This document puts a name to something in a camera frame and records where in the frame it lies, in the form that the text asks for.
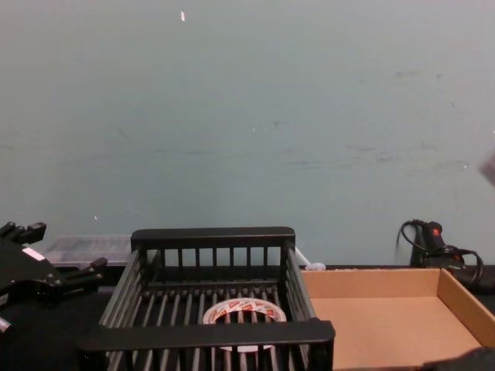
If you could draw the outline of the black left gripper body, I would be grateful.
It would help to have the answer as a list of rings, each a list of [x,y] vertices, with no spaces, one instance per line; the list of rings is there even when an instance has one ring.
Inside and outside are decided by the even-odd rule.
[[[25,301],[53,301],[62,285],[60,272],[41,253],[1,240],[1,308]]]

